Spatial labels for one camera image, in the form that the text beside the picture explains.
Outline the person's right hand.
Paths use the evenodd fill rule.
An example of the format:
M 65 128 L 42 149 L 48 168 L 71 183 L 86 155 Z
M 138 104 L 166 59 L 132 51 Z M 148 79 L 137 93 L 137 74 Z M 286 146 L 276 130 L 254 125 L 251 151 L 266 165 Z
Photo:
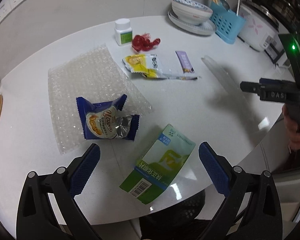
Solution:
M 300 149 L 300 131 L 298 132 L 298 124 L 290 118 L 286 104 L 282 107 L 282 114 L 289 139 L 289 148 L 290 150 L 297 151 Z

